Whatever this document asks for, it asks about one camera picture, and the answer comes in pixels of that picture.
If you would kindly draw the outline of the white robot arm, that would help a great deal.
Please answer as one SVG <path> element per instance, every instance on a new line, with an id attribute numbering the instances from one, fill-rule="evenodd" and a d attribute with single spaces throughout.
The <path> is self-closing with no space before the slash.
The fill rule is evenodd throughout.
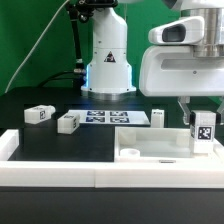
<path id="1" fill-rule="evenodd" d="M 127 24 L 112 7 L 94 5 L 93 58 L 82 91 L 116 100 L 137 90 L 146 96 L 177 96 L 184 111 L 192 96 L 224 96 L 224 0 L 162 0 L 181 13 L 149 31 L 139 86 L 132 86 L 126 59 Z"/>

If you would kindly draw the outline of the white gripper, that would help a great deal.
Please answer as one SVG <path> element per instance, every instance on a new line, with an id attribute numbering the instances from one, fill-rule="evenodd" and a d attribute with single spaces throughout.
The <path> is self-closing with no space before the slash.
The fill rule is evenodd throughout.
<path id="1" fill-rule="evenodd" d="M 194 121 L 189 96 L 222 96 L 216 124 L 224 125 L 223 58 L 195 58 L 190 46 L 149 47 L 142 58 L 139 89 L 149 97 L 179 97 L 185 125 Z"/>

